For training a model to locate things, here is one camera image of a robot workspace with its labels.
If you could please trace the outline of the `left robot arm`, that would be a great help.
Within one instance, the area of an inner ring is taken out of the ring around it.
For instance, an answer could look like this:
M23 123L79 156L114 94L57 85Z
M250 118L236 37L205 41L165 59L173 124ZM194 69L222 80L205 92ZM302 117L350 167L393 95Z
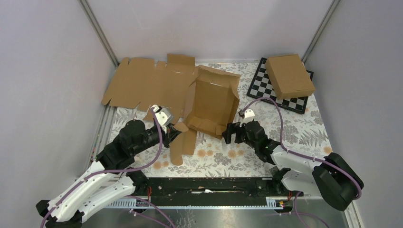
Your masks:
M157 120L147 129L131 120L97 155L89 168L59 196L36 204L42 228L79 228L93 214L122 197L147 191L143 170L188 127Z

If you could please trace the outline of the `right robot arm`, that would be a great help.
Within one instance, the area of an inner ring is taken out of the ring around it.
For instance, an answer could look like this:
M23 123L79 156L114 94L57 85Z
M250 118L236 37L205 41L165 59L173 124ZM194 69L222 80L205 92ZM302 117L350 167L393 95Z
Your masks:
M364 183L347 162L337 153L323 158L309 159L286 152L280 142L270 139L257 121L229 123L222 136L226 144L235 135L235 143L251 147L263 162L277 166L278 178L272 183L280 196L300 191L321 197L329 206L344 211L356 199Z

